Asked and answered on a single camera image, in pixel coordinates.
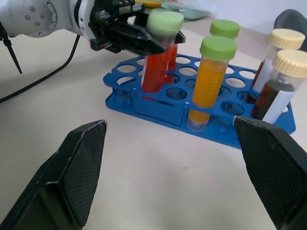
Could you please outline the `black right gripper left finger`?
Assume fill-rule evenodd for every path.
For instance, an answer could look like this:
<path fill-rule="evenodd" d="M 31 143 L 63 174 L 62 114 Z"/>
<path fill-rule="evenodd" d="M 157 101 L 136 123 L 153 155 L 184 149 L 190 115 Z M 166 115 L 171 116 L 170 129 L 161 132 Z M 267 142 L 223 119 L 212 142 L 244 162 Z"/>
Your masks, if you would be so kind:
<path fill-rule="evenodd" d="M 106 120 L 70 131 L 36 171 L 3 222 L 2 230 L 81 230 L 96 193 Z"/>

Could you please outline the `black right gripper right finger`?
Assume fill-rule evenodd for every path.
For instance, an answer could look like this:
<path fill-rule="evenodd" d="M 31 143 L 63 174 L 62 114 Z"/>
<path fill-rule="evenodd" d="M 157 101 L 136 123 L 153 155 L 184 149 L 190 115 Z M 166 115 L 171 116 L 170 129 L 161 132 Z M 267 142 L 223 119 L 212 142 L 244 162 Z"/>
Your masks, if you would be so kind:
<path fill-rule="evenodd" d="M 307 228 L 307 153 L 281 127 L 237 116 L 250 180 L 278 230 Z"/>

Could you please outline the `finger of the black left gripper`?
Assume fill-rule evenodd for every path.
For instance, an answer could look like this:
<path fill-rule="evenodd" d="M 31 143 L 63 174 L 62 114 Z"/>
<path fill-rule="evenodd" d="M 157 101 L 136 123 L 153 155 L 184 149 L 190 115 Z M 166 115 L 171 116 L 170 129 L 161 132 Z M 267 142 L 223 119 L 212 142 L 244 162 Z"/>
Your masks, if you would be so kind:
<path fill-rule="evenodd" d="M 181 32 L 184 16 L 175 11 L 138 12 L 132 25 L 144 27 L 161 44 L 186 42 Z"/>
<path fill-rule="evenodd" d="M 111 24 L 111 43 L 139 55 L 158 55 L 166 51 L 144 27 L 118 21 Z"/>

